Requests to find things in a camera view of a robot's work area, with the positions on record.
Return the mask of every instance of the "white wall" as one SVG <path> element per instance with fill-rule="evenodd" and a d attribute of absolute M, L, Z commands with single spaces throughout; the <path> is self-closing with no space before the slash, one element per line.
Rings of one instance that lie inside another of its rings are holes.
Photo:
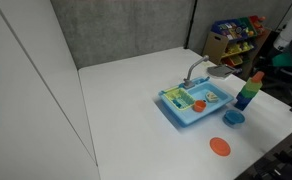
<path fill-rule="evenodd" d="M 0 9 L 94 158 L 78 72 L 50 1 L 0 0 Z"/>
<path fill-rule="evenodd" d="M 98 180 L 98 168 L 0 16 L 0 180 Z"/>

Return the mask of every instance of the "white table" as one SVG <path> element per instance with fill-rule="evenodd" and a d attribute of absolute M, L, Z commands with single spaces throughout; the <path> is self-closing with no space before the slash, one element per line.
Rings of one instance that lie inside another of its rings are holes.
<path fill-rule="evenodd" d="M 234 179 L 292 133 L 289 107 L 261 91 L 243 112 L 240 129 L 222 121 L 235 101 L 194 125 L 175 128 L 157 94 L 180 84 L 199 58 L 175 48 L 79 71 L 101 180 Z M 211 65 L 196 67 L 192 78 L 206 76 Z M 245 83 L 235 76 L 211 81 L 233 96 Z M 229 156 L 211 150 L 213 137 L 229 143 Z"/>

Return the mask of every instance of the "orange plate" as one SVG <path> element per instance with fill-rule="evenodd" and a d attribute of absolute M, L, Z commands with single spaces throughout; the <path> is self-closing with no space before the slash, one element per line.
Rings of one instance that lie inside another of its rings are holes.
<path fill-rule="evenodd" d="M 210 140 L 210 147 L 220 156 L 228 156 L 231 151 L 228 143 L 224 139 L 217 137 Z"/>

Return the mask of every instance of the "blue toy sink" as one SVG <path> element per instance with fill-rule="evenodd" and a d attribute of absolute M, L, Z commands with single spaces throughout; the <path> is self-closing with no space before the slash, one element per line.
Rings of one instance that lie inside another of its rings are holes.
<path fill-rule="evenodd" d="M 183 84 L 180 84 L 159 92 L 165 107 L 174 115 L 176 121 L 182 127 L 189 126 L 234 99 L 232 95 L 209 82 L 209 78 L 196 78 L 192 82 L 195 86 L 190 89 L 185 89 Z M 218 97 L 218 101 L 209 102 L 206 99 L 208 92 L 213 92 Z M 204 111 L 196 112 L 193 109 L 196 100 L 206 101 Z"/>

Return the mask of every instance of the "floor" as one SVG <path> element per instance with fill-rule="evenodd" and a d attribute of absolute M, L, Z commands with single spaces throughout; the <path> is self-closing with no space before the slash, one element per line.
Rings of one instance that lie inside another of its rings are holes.
<path fill-rule="evenodd" d="M 289 104 L 292 102 L 292 99 L 285 91 L 279 88 L 273 88 L 264 90 L 269 95 L 277 98 L 278 100 Z M 279 143 L 277 146 L 275 146 L 272 150 L 270 150 L 263 158 L 267 158 L 269 160 L 275 160 L 275 157 L 273 156 L 274 153 L 278 153 L 282 150 L 289 151 L 289 146 L 292 145 L 292 134 L 289 135 L 286 139 L 284 139 L 281 143 Z M 252 179 L 252 177 L 256 175 L 256 170 L 253 166 L 249 167 L 245 172 L 243 172 L 236 180 L 246 180 L 246 179 Z"/>

